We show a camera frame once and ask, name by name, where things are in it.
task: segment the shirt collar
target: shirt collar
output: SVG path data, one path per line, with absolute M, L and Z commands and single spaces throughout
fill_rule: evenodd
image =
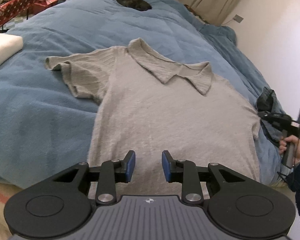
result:
M 149 70 L 163 84 L 178 75 L 189 80 L 202 95 L 205 95 L 211 86 L 213 72 L 209 62 L 198 64 L 175 62 L 153 50 L 141 38 L 130 41 L 128 52 L 139 65 Z M 191 76 L 180 75 L 179 73 L 185 67 L 200 72 Z

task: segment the black cat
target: black cat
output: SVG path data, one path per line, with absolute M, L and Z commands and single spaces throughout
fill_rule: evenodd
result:
M 147 11 L 152 9 L 151 5 L 144 0 L 116 0 L 124 7 L 133 8 L 138 11 Z

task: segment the white pillow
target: white pillow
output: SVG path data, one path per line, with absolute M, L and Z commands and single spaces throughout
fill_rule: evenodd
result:
M 22 48 L 22 37 L 0 33 L 0 65 Z

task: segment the black circular pad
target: black circular pad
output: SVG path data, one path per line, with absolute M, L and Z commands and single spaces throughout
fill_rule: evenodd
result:
M 37 217 L 50 217 L 63 209 L 64 202 L 61 198 L 52 195 L 43 195 L 31 199 L 26 209 Z
M 251 185 L 228 184 L 216 193 L 208 204 L 211 218 L 221 229 L 241 238 L 287 233 L 296 214 L 291 200 L 265 185 Z
M 4 217 L 13 234 L 30 239 L 55 238 L 87 221 L 91 204 L 77 188 L 67 183 L 36 186 L 17 193 L 5 205 Z
M 236 206 L 243 214 L 252 217 L 265 216 L 273 210 L 273 204 L 270 200 L 257 195 L 247 195 L 238 198 Z

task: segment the finger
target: finger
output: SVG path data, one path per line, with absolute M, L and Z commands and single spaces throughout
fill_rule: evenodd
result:
M 286 143 L 285 141 L 280 141 L 280 145 L 282 145 L 282 146 L 286 146 L 286 145 L 287 145 L 287 143 Z
M 286 142 L 292 142 L 293 144 L 297 144 L 298 142 L 298 137 L 294 135 L 290 135 L 289 137 L 284 139 Z
M 280 146 L 279 146 L 279 150 L 280 150 L 280 151 L 283 151 L 283 152 L 284 152 L 286 149 L 287 149 L 287 148 L 286 148 L 285 146 L 283 146 L 283 145 L 280 145 Z

